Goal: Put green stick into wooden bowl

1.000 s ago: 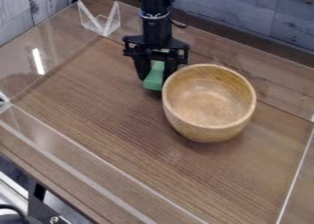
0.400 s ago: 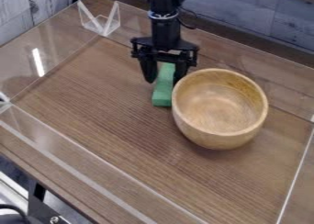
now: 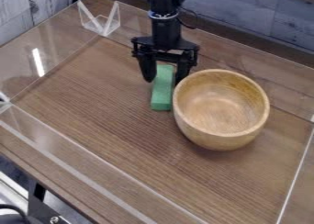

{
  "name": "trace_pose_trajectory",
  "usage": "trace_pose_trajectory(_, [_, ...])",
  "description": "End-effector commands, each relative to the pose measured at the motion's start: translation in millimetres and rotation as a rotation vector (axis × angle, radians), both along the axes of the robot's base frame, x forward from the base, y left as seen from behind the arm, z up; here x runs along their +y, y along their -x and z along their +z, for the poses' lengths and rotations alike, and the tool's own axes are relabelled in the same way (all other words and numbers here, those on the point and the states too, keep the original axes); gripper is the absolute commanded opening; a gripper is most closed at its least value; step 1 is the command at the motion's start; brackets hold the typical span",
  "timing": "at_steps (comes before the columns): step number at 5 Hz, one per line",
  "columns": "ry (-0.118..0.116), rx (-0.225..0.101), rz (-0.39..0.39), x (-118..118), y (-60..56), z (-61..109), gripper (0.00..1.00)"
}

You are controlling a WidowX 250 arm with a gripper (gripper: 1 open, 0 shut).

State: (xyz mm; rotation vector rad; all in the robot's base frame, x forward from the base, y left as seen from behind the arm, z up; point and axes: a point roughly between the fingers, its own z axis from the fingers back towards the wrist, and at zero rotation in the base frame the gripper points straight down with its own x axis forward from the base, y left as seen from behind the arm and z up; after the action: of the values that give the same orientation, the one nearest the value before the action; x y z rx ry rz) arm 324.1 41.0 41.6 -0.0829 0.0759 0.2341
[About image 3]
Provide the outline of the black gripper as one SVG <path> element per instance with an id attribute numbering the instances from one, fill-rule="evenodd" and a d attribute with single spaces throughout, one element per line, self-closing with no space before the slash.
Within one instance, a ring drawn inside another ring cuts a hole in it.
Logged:
<path id="1" fill-rule="evenodd" d="M 187 61 L 182 60 L 176 65 L 175 83 L 188 76 L 191 66 L 198 65 L 198 55 L 200 47 L 180 38 L 174 45 L 156 45 L 151 37 L 135 37 L 131 39 L 132 56 L 136 58 L 142 76 L 146 82 L 151 83 L 158 74 L 156 61 L 178 62 L 179 58 L 186 55 Z"/>

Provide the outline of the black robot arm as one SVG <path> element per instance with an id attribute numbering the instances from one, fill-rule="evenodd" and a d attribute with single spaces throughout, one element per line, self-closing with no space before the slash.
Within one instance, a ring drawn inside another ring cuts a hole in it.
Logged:
<path id="1" fill-rule="evenodd" d="M 186 0 L 147 0 L 152 35 L 134 37 L 132 56 L 138 59 L 142 76 L 151 83 L 158 75 L 158 61 L 176 64 L 175 82 L 179 83 L 198 65 L 200 47 L 182 36 L 180 7 Z"/>

